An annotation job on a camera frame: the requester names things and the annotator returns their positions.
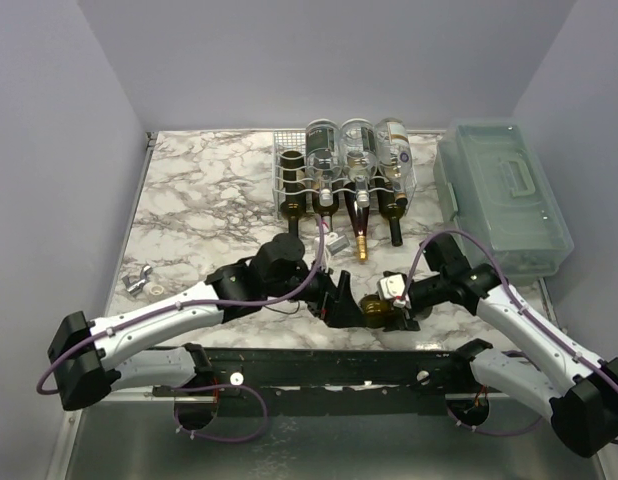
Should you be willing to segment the dark green wine bottle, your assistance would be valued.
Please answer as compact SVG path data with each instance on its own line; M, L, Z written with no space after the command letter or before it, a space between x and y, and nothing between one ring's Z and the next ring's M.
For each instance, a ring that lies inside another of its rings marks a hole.
M359 306L366 318L366 328L383 330L388 320L404 318L401 309L393 307L391 303L382 300L377 294L365 295L360 300Z

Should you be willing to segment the clear bottle white label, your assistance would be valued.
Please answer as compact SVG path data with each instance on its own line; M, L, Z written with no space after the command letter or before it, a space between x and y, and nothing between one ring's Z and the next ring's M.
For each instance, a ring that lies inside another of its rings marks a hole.
M408 186L413 174L413 156L407 129L394 117L381 120L375 126L378 146L378 167L394 191L396 204L406 208Z

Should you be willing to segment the clear bottle green label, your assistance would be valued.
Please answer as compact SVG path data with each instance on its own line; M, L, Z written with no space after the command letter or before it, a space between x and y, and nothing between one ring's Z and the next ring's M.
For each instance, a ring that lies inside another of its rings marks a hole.
M353 183L358 206L368 208L369 183L378 164L374 126L362 118L345 121L341 126L340 147L344 154L344 172Z

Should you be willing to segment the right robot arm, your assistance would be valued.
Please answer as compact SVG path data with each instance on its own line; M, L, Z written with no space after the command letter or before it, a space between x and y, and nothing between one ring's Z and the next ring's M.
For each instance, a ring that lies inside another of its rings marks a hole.
M588 458L618 438L618 358L588 350L538 313L512 286L493 257L469 264L457 229L429 235L416 253L433 276L389 273L378 282L381 299L420 312L443 303L463 307L510 339L527 358L508 357L472 341L468 357L453 362L449 379L458 390L493 387L547 420L561 442Z

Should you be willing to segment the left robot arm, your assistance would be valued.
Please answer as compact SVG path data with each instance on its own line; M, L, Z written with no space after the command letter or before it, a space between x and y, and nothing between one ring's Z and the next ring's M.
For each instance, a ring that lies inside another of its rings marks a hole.
M246 317L275 301L300 301L328 327L363 327L350 275L337 281L318 261L307 265L305 247L289 233L276 235L257 253L225 265L180 294L117 316L89 320L81 311L61 321L48 348L41 395L58 395L66 411L81 410L115 390L164 385L203 393L209 368L192 347L160 350L159 344L193 330Z

